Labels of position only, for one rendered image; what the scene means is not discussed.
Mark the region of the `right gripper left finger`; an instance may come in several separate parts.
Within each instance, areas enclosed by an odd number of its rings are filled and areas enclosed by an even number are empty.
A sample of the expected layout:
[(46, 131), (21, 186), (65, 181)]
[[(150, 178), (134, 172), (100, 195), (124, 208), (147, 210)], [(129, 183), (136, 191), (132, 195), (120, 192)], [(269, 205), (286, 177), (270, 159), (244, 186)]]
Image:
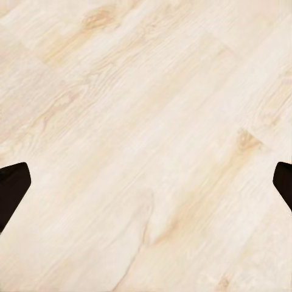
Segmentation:
[(26, 162), (0, 169), (0, 235), (32, 183)]

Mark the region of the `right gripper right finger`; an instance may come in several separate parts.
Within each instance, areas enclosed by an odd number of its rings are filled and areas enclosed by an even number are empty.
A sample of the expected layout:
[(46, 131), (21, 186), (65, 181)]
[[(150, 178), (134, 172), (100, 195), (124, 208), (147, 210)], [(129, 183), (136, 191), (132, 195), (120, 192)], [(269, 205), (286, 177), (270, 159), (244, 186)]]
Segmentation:
[(282, 196), (288, 207), (292, 210), (292, 164), (277, 162), (273, 184)]

